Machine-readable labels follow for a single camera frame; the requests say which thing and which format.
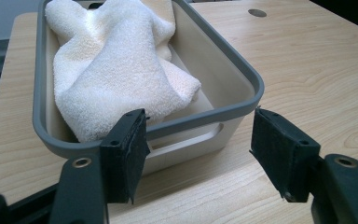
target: storage container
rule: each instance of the storage container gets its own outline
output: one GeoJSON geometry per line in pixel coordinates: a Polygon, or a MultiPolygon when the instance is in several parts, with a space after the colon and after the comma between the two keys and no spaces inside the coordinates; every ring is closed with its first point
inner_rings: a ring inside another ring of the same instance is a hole
{"type": "MultiPolygon", "coordinates": [[[[48,28],[45,5],[39,8],[34,84],[36,133],[53,153],[70,158],[95,152],[101,141],[78,143],[55,105],[52,62],[59,48],[48,28]]],[[[103,1],[78,1],[88,8],[103,1]]],[[[170,41],[172,63],[202,84],[186,109],[147,127],[151,153],[144,174],[223,148],[263,94],[260,75],[184,0],[172,1],[176,32],[170,41]]]]}

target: wood grain surface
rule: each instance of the wood grain surface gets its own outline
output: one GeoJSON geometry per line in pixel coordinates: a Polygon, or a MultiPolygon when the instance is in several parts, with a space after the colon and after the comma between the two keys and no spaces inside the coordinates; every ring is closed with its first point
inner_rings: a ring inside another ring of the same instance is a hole
{"type": "MultiPolygon", "coordinates": [[[[322,145],[358,160],[358,26],[308,1],[192,4],[262,76],[260,102],[322,145]],[[248,13],[261,9],[267,17],[248,13]]],[[[57,182],[64,159],[34,133],[36,14],[19,16],[0,84],[0,193],[14,203],[57,182]]],[[[248,152],[253,115],[227,146],[142,178],[112,223],[312,223],[310,201],[287,203],[248,152]]]]}

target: light wood tabletop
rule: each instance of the light wood tabletop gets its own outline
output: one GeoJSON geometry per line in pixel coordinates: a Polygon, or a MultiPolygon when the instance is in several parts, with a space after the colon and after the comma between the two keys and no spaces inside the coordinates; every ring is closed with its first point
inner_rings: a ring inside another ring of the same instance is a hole
{"type": "MultiPolygon", "coordinates": [[[[358,160],[358,26],[309,1],[192,4],[265,81],[262,108],[358,160]],[[261,9],[267,17],[248,13],[261,9]]],[[[57,183],[65,159],[34,132],[36,13],[14,23],[0,82],[0,193],[12,204],[57,183]]],[[[112,223],[312,223],[248,152],[253,114],[222,150],[144,176],[135,204],[109,204],[112,223]]]]}

